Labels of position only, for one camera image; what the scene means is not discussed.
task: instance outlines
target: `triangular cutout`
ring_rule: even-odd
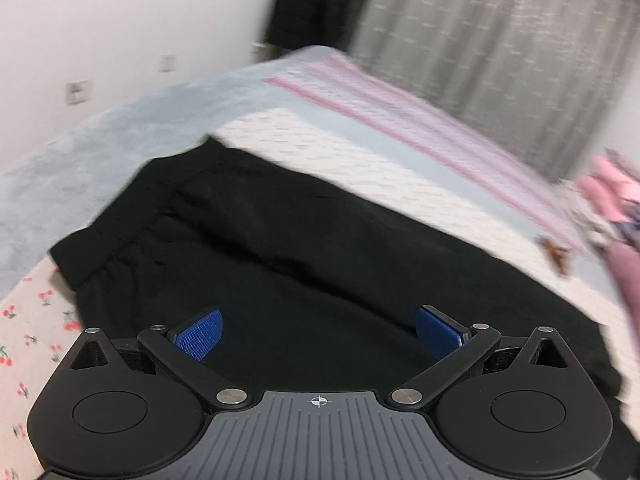
[[[93,368],[108,364],[107,357],[102,352],[102,348],[97,341],[87,341],[78,352],[76,360],[71,365],[72,370],[82,370],[83,368]]]
[[[566,362],[564,362],[564,359],[551,339],[545,339],[540,342],[538,351],[533,356],[531,363],[539,366],[566,368]]]

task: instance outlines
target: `black pants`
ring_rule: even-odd
[[[110,337],[220,309],[204,362],[254,394],[386,394],[434,362],[414,331],[426,303],[504,335],[553,326],[603,396],[620,388],[598,325],[519,270],[215,140],[150,161],[51,253],[82,321]]]

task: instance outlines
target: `light blue bedding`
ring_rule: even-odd
[[[262,81],[333,52],[313,47],[286,59],[167,88],[83,122],[34,152],[21,167],[0,175],[0,297],[56,241],[96,216],[146,160],[188,150],[222,124],[275,107],[288,108],[309,124],[416,171],[528,238],[539,234],[529,219],[432,158]],[[618,303],[597,256],[575,258],[574,272]]]

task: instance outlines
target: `brown object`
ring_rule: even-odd
[[[538,243],[545,250],[558,274],[566,278],[569,275],[569,249],[555,245],[550,238],[546,237],[540,237]]]

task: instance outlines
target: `bed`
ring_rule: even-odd
[[[314,47],[105,112],[0,177],[6,480],[40,473],[26,435],[28,411],[82,329],[46,251],[90,222],[146,160],[188,150],[207,132],[475,244],[580,308],[603,325],[626,378],[623,419],[640,437],[640,367],[628,314],[550,187],[437,108]],[[540,235],[571,248],[568,279],[536,244]]]

